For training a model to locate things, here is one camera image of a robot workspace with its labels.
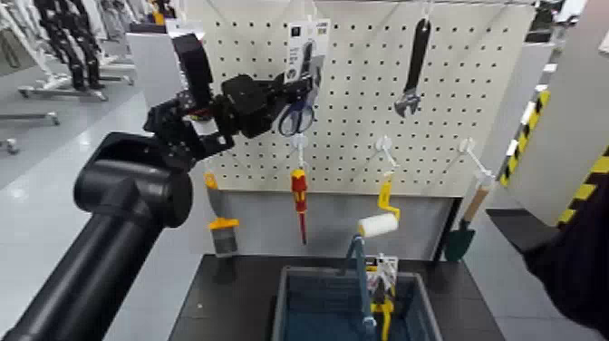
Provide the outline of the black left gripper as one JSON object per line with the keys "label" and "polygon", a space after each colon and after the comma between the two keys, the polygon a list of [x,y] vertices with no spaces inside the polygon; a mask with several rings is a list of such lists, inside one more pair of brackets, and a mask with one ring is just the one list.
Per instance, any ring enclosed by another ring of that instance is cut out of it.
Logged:
{"label": "black left gripper", "polygon": [[313,88],[311,75],[287,81],[282,73],[272,80],[255,80],[248,74],[239,74],[221,84],[220,130],[253,139],[271,129],[276,109],[304,101],[305,94]]}

